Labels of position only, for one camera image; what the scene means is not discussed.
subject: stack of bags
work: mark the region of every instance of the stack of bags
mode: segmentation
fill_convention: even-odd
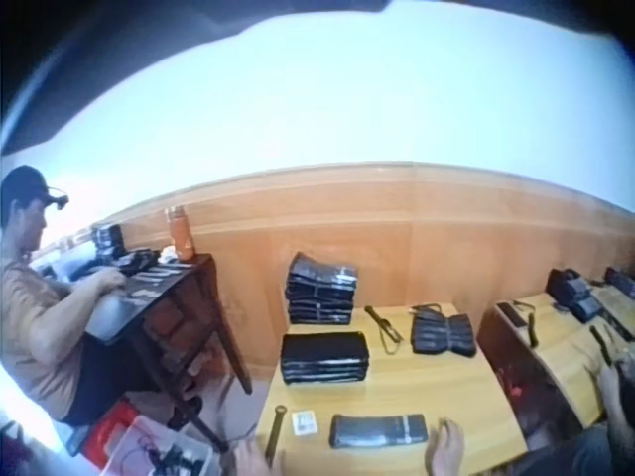
[[[292,324],[348,324],[357,272],[298,253],[289,267],[285,297]]]
[[[287,334],[280,367],[287,385],[361,381],[368,371],[366,339],[361,332]]]
[[[474,333],[467,314],[446,318],[426,306],[415,310],[410,343],[416,354],[441,354],[450,350],[465,357],[476,355]]]

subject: black cap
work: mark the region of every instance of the black cap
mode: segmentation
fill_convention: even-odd
[[[9,207],[13,200],[27,207],[35,199],[41,200],[45,206],[52,203],[62,209],[68,203],[67,196],[53,197],[50,194],[47,182],[40,171],[29,166],[20,166],[7,174],[0,184],[0,205],[2,213],[2,226],[9,219]]]

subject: man's arm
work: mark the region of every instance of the man's arm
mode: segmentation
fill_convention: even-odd
[[[57,281],[57,280],[54,280],[54,279],[51,279],[51,278],[45,278],[45,279],[47,280],[49,285],[51,285],[51,288],[54,289],[54,291],[60,297],[60,299],[67,298],[68,295],[70,295],[70,293],[72,293],[72,286],[71,285],[67,285],[66,283],[62,283],[60,281]]]
[[[81,339],[97,300],[124,283],[125,277],[114,268],[105,269],[49,308],[42,308],[26,290],[15,290],[11,299],[16,308],[12,311],[24,313],[20,338],[36,360],[49,366],[59,364]]]
[[[628,424],[619,402],[606,407],[606,416],[615,473],[632,474],[631,470],[635,464],[635,431]]]
[[[631,474],[635,464],[635,430],[629,425],[620,397],[620,376],[614,366],[602,365],[597,387],[606,409],[608,439],[617,475]]]

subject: man's hand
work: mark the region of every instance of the man's hand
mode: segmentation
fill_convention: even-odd
[[[465,452],[462,428],[453,421],[444,419],[437,445],[431,448],[431,452],[432,476],[458,476]]]
[[[105,295],[122,288],[126,284],[126,277],[116,268],[105,268],[89,276],[85,282],[89,286],[95,286],[98,294]]]
[[[619,400],[619,374],[614,365],[609,367],[602,362],[595,376],[595,383],[606,409],[614,409],[616,406],[621,405]]]
[[[236,476],[282,476],[280,468],[269,469],[255,441],[240,441],[234,449],[234,458]]]

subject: wooden desk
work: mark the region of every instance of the wooden desk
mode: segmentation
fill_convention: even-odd
[[[539,342],[537,348],[530,348],[527,328],[514,327],[496,306],[498,317],[521,337],[521,340],[552,376],[582,427],[591,426],[602,413],[602,404],[593,378],[586,369],[589,367],[591,358],[601,358],[599,345],[593,339],[589,328],[595,325],[607,343],[610,343],[607,332],[611,333],[618,346],[623,347],[625,342],[601,317],[587,324],[581,324],[569,312],[558,312],[553,307],[555,301],[547,293],[516,299],[516,301],[525,302],[536,308],[534,316],[536,337]],[[524,306],[514,308],[525,321],[528,320],[529,309]]]
[[[457,314],[442,304],[445,315]],[[446,352],[438,356],[413,354],[410,345],[412,317],[404,307],[378,308],[404,337],[396,355],[386,355],[377,324],[356,309],[349,326],[293,325],[289,333],[362,331],[370,351],[366,380],[353,384],[286,386],[280,367],[258,425],[264,448],[274,418],[274,407],[288,408],[278,449],[285,451],[285,471],[294,475],[423,475],[426,446],[416,444],[381,450],[334,450],[328,445],[334,414],[352,417],[385,417],[424,414],[428,429],[441,417],[463,427],[464,474],[483,471],[527,451],[518,423],[483,353],[472,358]],[[295,437],[291,413],[313,410],[318,434]]]
[[[615,320],[622,324],[632,336],[635,336],[635,300],[611,285],[593,286],[591,293]]]

